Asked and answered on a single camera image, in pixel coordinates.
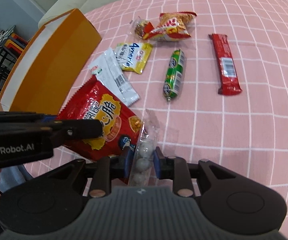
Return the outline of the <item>clear bag white balls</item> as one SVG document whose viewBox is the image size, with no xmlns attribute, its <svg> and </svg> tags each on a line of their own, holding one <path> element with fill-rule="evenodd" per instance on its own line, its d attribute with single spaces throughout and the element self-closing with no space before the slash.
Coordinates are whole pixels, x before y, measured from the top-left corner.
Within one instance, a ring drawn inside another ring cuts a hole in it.
<svg viewBox="0 0 288 240">
<path fill-rule="evenodd" d="M 153 152 L 157 146 L 159 131 L 160 125 L 155 111 L 146 109 L 134 153 L 128 186 L 143 187 L 148 185 L 153 166 Z"/>
</svg>

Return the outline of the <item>red chips bag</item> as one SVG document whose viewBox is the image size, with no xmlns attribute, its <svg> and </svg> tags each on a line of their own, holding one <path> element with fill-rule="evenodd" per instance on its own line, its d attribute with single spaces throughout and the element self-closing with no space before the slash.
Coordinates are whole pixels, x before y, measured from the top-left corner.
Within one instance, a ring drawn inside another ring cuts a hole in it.
<svg viewBox="0 0 288 240">
<path fill-rule="evenodd" d="M 77 90 L 56 119 L 101 122 L 103 132 L 98 138 L 75 140 L 64 145 L 92 161 L 120 155 L 126 146 L 134 148 L 142 128 L 141 119 L 94 76 Z"/>
</svg>

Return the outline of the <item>green sausage stick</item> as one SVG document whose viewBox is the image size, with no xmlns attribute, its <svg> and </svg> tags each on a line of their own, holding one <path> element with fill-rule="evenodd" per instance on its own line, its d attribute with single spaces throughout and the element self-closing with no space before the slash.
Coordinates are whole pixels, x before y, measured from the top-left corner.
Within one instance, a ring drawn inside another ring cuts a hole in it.
<svg viewBox="0 0 288 240">
<path fill-rule="evenodd" d="M 173 51 L 163 86 L 163 95 L 167 102 L 175 99 L 180 91 L 185 66 L 185 54 L 181 49 Z"/>
</svg>

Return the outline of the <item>white snack packet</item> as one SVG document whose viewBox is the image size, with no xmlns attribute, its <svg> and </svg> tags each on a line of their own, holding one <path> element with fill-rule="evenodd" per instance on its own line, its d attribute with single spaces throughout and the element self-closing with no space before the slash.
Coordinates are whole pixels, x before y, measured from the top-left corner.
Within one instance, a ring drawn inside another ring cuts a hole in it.
<svg viewBox="0 0 288 240">
<path fill-rule="evenodd" d="M 140 99 L 122 72 L 116 56 L 111 48 L 104 51 L 88 65 L 88 69 L 96 79 L 109 89 L 126 106 L 131 106 Z"/>
</svg>

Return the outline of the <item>red chocolate bar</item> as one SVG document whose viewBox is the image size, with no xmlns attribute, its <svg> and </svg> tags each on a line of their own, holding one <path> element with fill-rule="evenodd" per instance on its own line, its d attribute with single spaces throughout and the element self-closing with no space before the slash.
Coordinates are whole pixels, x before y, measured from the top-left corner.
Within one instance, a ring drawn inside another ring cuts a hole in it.
<svg viewBox="0 0 288 240">
<path fill-rule="evenodd" d="M 209 34 L 215 50 L 220 88 L 218 93 L 224 96 L 238 95 L 242 92 L 236 73 L 232 52 L 228 43 L 228 36 L 225 34 Z"/>
</svg>

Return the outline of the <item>yellow instant drink sachet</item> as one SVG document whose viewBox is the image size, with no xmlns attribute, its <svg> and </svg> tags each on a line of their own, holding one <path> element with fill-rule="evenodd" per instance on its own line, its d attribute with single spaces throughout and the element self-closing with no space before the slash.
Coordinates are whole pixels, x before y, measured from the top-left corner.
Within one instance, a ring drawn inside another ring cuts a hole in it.
<svg viewBox="0 0 288 240">
<path fill-rule="evenodd" d="M 123 71 L 142 74 L 152 50 L 150 43 L 119 43 L 114 53 Z"/>
</svg>

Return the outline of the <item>small clear nut snack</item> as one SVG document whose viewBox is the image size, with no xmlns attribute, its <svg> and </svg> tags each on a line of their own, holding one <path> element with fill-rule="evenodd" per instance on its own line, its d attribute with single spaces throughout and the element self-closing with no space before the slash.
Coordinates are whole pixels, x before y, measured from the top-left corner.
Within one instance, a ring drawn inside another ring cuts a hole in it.
<svg viewBox="0 0 288 240">
<path fill-rule="evenodd" d="M 154 29 L 151 22 L 140 17 L 130 22 L 130 33 L 143 40 L 147 39 L 149 33 Z"/>
</svg>

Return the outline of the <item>orange fries snack bag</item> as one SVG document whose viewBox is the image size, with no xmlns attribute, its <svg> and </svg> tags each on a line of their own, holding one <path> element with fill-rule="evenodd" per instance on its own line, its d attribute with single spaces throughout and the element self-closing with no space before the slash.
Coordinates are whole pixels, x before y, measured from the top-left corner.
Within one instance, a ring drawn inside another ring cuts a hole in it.
<svg viewBox="0 0 288 240">
<path fill-rule="evenodd" d="M 143 30 L 143 39 L 152 41 L 175 42 L 190 38 L 187 25 L 197 16 L 195 12 L 179 11 L 161 13 L 159 24 L 153 27 L 147 23 Z"/>
</svg>

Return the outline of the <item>orange cardboard box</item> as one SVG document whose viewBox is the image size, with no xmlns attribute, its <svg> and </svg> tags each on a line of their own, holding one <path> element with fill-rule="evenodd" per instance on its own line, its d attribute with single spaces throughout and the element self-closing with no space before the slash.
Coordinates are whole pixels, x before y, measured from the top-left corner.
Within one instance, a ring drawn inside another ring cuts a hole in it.
<svg viewBox="0 0 288 240">
<path fill-rule="evenodd" d="M 0 93 L 0 111 L 56 115 L 101 36 L 78 9 L 45 23 L 17 59 Z"/>
</svg>

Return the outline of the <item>stacked colourful stools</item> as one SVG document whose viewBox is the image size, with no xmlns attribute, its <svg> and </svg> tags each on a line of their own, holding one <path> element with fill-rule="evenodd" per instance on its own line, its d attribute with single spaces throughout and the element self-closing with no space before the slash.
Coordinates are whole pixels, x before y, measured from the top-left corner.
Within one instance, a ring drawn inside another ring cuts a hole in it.
<svg viewBox="0 0 288 240">
<path fill-rule="evenodd" d="M 19 57 L 27 45 L 28 42 L 16 33 L 11 33 L 4 42 L 4 47 L 15 57 Z"/>
</svg>

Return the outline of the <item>pink checkered tablecloth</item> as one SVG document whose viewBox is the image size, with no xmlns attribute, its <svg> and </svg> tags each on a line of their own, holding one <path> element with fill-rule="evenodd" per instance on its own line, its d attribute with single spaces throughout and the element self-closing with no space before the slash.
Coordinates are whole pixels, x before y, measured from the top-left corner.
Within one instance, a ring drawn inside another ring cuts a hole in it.
<svg viewBox="0 0 288 240">
<path fill-rule="evenodd" d="M 194 11 L 189 39 L 155 44 L 142 74 L 127 73 L 138 116 L 155 111 L 158 145 L 190 163 L 209 159 L 279 192 L 288 207 L 288 0 L 118 0 L 85 13 L 102 41 L 91 58 L 129 42 L 131 20 L 158 23 L 161 12 Z M 218 93 L 209 34 L 225 34 L 242 92 Z M 163 86 L 173 51 L 185 54 L 178 96 Z M 288 238 L 288 211 L 281 232 Z"/>
</svg>

